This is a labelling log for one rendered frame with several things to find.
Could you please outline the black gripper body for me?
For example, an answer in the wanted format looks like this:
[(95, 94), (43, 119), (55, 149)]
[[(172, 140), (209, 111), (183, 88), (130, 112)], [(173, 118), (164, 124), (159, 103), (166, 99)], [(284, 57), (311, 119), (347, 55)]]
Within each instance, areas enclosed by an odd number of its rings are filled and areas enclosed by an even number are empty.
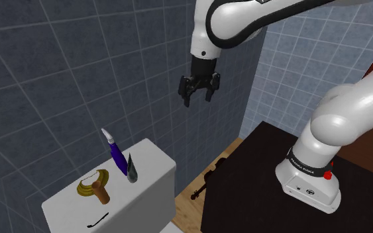
[(208, 84), (213, 74), (215, 73), (215, 67), (217, 58), (213, 60), (206, 60), (197, 58), (196, 56), (191, 57), (191, 81), (194, 85), (196, 84)]

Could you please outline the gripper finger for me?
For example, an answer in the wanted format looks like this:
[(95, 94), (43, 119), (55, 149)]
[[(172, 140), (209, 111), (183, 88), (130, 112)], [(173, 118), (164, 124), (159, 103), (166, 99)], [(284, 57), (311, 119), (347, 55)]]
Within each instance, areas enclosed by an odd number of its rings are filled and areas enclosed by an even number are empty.
[(182, 97), (184, 100), (184, 106), (189, 107), (190, 104), (190, 96), (194, 91), (195, 88), (195, 78), (194, 77), (186, 77), (181, 76), (180, 78), (180, 84), (178, 87), (178, 94)]
[(207, 79), (207, 82), (206, 82), (207, 92), (205, 94), (205, 100), (207, 102), (211, 101), (211, 98), (212, 98), (214, 92), (219, 89), (220, 77), (221, 77), (221, 75), (219, 73), (214, 72), (212, 77)]

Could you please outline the dark brown violin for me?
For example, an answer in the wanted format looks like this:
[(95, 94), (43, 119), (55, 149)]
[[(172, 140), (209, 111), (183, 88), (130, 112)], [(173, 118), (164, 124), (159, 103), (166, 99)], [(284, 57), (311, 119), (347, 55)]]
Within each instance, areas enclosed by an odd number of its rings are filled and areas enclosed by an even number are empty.
[[(220, 158), (217, 160), (217, 162), (215, 163), (215, 168), (218, 168), (221, 166), (221, 164), (226, 160), (226, 158)], [(209, 170), (205, 175), (204, 175), (204, 185), (202, 185), (198, 190), (195, 190), (194, 193), (191, 195), (191, 200), (195, 200), (196, 198), (198, 198), (198, 196), (200, 195), (200, 193), (205, 190), (207, 188), (207, 181), (209, 179), (209, 177), (211, 176), (211, 174), (214, 172), (214, 170)]]

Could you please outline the purple bottle with white nozzle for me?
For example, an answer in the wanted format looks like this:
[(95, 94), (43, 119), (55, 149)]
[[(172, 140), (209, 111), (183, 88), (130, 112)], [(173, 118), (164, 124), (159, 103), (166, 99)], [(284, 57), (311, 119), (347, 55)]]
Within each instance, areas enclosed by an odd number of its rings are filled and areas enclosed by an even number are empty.
[(106, 137), (106, 139), (108, 141), (108, 144), (110, 146), (111, 157), (113, 158), (114, 162), (116, 163), (117, 167), (121, 170), (123, 175), (127, 176), (128, 163), (127, 163), (124, 155), (122, 154), (119, 147), (115, 143), (115, 140), (112, 137), (112, 135), (109, 132), (107, 132), (104, 128), (102, 128), (101, 131), (102, 131), (103, 135)]

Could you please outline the grey cone-shaped object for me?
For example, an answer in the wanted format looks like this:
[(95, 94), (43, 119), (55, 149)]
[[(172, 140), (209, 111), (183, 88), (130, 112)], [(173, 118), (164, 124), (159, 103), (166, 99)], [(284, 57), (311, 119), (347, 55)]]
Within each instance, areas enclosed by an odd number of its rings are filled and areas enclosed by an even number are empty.
[(129, 154), (128, 162), (127, 162), (127, 179), (130, 183), (135, 183), (138, 180), (138, 173), (133, 163), (133, 159), (131, 154)]

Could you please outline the black robot stand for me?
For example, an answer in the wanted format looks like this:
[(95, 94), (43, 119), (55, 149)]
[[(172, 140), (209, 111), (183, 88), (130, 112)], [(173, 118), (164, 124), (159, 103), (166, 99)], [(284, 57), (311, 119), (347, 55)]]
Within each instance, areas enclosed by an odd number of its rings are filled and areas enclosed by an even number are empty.
[(296, 137), (261, 122), (207, 181), (202, 233), (373, 233), (373, 173), (335, 156), (341, 203), (326, 214), (287, 194), (275, 168)]

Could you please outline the brown wooden cylinder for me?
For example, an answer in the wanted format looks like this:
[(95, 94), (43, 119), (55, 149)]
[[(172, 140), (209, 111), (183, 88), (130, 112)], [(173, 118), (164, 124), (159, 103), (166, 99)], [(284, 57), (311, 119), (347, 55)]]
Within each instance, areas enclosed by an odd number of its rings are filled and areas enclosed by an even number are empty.
[(103, 205), (106, 205), (110, 201), (110, 196), (100, 181), (94, 181), (91, 184), (91, 188), (94, 192), (94, 195)]

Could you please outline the yellow banana bunch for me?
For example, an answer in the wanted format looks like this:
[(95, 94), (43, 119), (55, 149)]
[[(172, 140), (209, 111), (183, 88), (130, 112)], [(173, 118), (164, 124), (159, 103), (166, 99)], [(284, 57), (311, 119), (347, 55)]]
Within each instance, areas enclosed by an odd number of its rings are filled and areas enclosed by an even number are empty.
[(76, 188), (78, 194), (82, 197), (89, 197), (95, 194), (92, 185), (83, 184), (83, 181), (86, 181), (87, 179), (92, 177), (96, 177), (96, 181), (100, 182), (100, 187), (104, 187), (109, 180), (109, 172), (106, 169), (97, 169), (93, 175), (82, 179)]

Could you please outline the thin black pen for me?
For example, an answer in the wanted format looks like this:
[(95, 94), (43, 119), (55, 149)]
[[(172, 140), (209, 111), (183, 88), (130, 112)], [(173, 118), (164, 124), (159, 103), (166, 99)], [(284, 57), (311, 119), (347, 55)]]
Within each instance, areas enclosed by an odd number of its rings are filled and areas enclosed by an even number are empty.
[(95, 222), (93, 224), (89, 224), (86, 227), (87, 228), (93, 228), (94, 226), (98, 225), (103, 219), (105, 219), (105, 217), (108, 216), (108, 215), (109, 215), (109, 212), (107, 212), (106, 214), (104, 214), (97, 222)]

